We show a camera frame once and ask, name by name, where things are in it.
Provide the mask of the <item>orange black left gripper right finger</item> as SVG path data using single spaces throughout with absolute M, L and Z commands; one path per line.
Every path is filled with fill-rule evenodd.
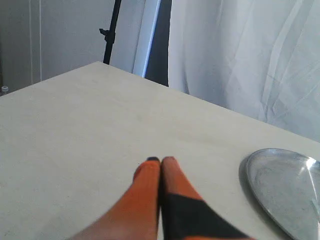
M 179 166 L 168 156 L 161 163 L 162 227 L 165 240 L 250 240 L 203 200 Z

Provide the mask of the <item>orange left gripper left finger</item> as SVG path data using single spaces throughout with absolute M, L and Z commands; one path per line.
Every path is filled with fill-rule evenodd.
M 132 184 L 98 220 L 71 240 L 156 240 L 161 163 L 149 157 L 138 166 Z

